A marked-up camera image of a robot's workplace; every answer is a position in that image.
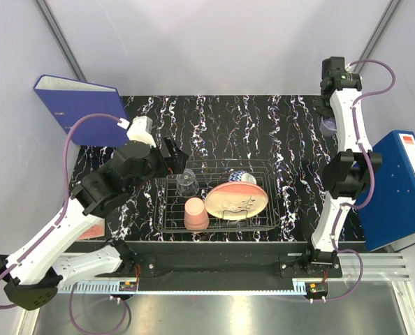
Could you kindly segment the lavender plastic cup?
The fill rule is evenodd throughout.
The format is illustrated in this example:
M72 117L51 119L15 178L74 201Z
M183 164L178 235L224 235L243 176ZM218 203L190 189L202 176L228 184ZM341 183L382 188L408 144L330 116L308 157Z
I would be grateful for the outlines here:
M321 118L320 131L324 137L332 137L337 134L337 126L334 118Z

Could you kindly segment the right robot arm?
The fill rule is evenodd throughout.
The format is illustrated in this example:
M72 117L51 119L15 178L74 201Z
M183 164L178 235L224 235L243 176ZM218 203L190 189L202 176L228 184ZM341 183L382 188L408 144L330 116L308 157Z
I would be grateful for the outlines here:
M361 111L362 79L346 68L344 57L322 62L319 113L334 121L338 152L324 168L321 182L326 192L319 223L301 259L308 276L337 269L340 233L351 209L364 191L371 197L381 154L375 153L367 138Z

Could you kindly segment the pink plastic cup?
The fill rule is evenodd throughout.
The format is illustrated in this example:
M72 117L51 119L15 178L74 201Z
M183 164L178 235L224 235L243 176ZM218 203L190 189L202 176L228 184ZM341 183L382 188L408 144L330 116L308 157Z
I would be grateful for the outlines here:
M189 198L184 204L184 226L188 230L204 230L209 225L205 203L200 198Z

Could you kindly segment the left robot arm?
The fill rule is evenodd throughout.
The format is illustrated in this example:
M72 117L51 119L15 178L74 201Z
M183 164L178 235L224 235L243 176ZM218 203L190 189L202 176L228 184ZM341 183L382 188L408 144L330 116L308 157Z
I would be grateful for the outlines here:
M0 255L0 281L10 304L32 311L48 303L58 290L101 274L128 276L136 254L123 241L60 262L77 238L121 207L150 179L184 172L188 155L171 137L164 140L168 156L141 141L128 141L110 160L88 174L71 191L62 210L28 243Z

